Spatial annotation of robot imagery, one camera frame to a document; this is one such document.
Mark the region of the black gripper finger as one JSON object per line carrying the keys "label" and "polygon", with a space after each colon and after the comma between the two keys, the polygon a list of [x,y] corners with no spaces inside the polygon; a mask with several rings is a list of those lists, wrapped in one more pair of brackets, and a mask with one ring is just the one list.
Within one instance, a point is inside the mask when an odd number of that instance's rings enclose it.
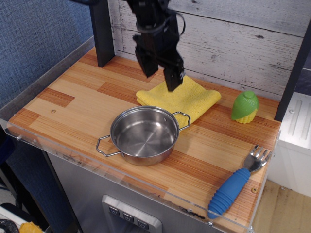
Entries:
{"label": "black gripper finger", "polygon": [[164,76],[168,91],[173,92],[183,83],[185,76],[184,65],[164,67]]}
{"label": "black gripper finger", "polygon": [[147,55],[141,47],[136,47],[135,50],[138,63],[147,78],[151,77],[158,71],[158,65],[153,62],[151,56]]}

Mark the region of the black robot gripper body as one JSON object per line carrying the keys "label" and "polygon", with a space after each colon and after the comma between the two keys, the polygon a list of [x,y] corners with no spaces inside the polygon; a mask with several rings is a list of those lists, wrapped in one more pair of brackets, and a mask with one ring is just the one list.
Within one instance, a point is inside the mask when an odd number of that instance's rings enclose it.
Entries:
{"label": "black robot gripper body", "polygon": [[160,27],[144,31],[133,36],[136,47],[141,47],[151,56],[158,66],[184,65],[183,59],[177,52],[180,33],[178,30],[177,15],[167,15]]}

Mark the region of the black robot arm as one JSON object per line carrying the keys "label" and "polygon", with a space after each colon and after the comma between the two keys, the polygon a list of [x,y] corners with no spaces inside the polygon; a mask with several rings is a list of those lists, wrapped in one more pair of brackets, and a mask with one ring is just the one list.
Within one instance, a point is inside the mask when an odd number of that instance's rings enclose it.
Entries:
{"label": "black robot arm", "polygon": [[168,0],[129,0],[129,7],[136,16],[140,34],[133,36],[136,57],[146,77],[164,68],[167,89],[173,92],[183,82],[183,58],[177,51],[180,39],[178,12],[168,8]]}

